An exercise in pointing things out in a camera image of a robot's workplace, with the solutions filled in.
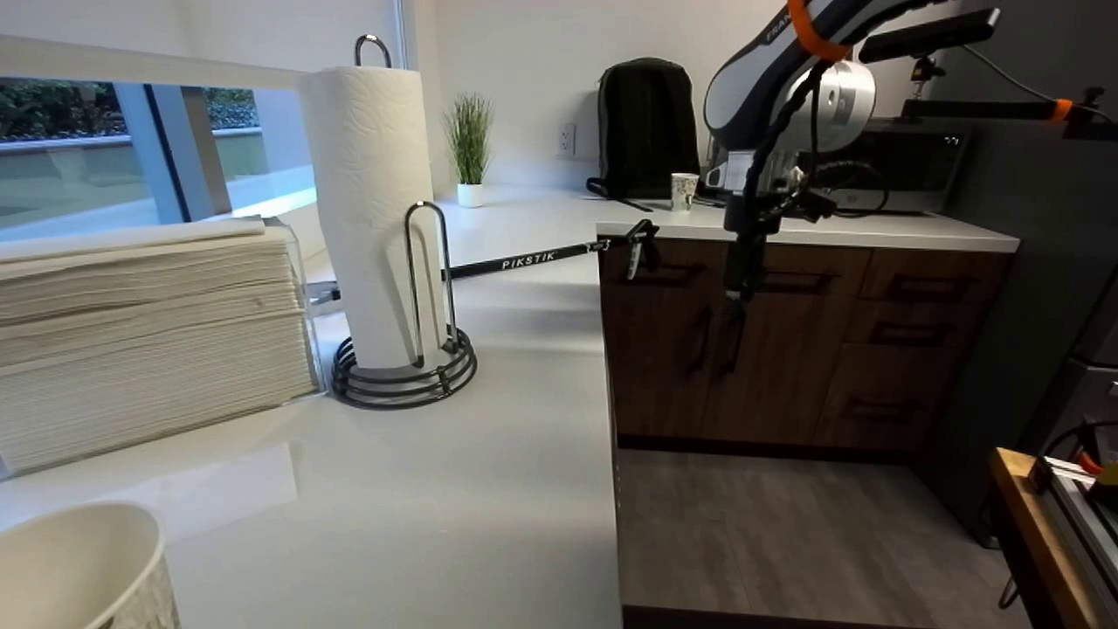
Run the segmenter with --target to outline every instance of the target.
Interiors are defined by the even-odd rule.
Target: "green plant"
[[[465,185],[477,185],[486,177],[488,121],[493,121],[493,112],[477,93],[460,93],[449,109],[454,165],[458,165],[458,182]]]

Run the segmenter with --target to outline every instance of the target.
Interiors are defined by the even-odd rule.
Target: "wooden cabinet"
[[[613,411],[621,438],[918,449],[1007,256],[769,244],[745,318],[728,244],[602,250]]]

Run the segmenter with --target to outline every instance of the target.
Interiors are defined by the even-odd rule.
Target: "potted plant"
[[[493,112],[486,98],[460,93],[449,109],[449,148],[458,169],[458,205],[481,205]]]

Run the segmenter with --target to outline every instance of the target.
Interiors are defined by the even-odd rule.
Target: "gray floor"
[[[617,449],[617,536],[626,603],[1027,624],[1003,557],[894,463]]]

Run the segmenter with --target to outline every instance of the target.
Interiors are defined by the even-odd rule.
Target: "paper towel holder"
[[[436,346],[439,359],[423,356],[423,318],[420,318],[420,288],[417,288],[417,249],[413,249],[413,217],[420,211],[429,211],[439,222],[439,249],[442,249],[442,267],[449,270],[449,237],[448,237],[448,217],[436,204],[423,199],[413,204],[406,212],[406,256],[410,256],[410,295],[413,295],[413,335],[417,335],[417,353],[410,368],[359,368],[354,339],[347,339],[334,349],[334,371],[332,371],[332,392],[363,408],[413,408],[413,406],[429,406],[439,397],[449,397],[460,392],[475,374],[477,374],[477,353],[467,341],[467,335],[458,328],[458,311],[454,311],[454,284],[448,271],[448,339]]]
[[[391,67],[391,52],[387,52],[384,39],[377,39],[377,35],[369,35],[369,31],[355,35],[355,43],[354,43],[354,67],[363,67],[363,64],[359,64],[359,48],[363,48],[367,43],[377,45],[382,56],[384,56],[384,67]]]

